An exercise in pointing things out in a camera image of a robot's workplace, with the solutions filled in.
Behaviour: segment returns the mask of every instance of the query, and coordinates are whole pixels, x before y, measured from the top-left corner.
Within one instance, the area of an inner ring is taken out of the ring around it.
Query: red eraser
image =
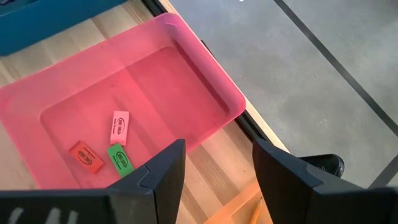
[[[92,151],[86,143],[78,141],[70,150],[69,153],[92,174],[96,173],[104,162],[99,158],[94,151]]]
[[[120,145],[125,146],[127,140],[127,127],[129,126],[129,112],[115,111],[112,121],[111,144],[120,143]]]

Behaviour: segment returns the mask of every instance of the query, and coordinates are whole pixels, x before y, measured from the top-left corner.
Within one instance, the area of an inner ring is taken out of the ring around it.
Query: eraser
[[[99,158],[94,151],[92,151],[86,143],[78,141],[70,150],[69,153],[92,174],[97,172],[104,162]]]
[[[124,152],[120,144],[115,144],[108,149],[108,154],[113,162],[113,165],[119,172],[121,177],[124,177],[134,171],[126,152]]]
[[[111,144],[120,143],[122,146],[126,145],[128,126],[129,112],[115,111],[112,120]]]

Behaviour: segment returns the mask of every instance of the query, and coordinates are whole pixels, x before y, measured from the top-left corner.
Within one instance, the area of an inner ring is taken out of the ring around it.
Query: green eraser
[[[134,171],[134,167],[127,157],[126,152],[124,152],[119,143],[110,147],[108,149],[108,154],[121,177],[124,177]]]

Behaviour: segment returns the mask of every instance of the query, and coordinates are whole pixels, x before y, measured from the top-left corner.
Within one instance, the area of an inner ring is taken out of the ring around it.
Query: pink plastic tray
[[[43,189],[107,187],[113,111],[130,112],[134,167],[184,138],[189,152],[244,111],[242,93],[189,27],[163,14],[0,90],[0,119]],[[84,141],[96,174],[68,152]]]

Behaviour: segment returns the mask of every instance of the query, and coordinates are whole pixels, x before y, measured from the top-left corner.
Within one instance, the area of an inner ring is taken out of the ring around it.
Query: pink eraser
[[[129,126],[129,112],[115,111],[113,113],[112,130],[111,130],[111,144],[120,143],[126,145],[127,127]]]

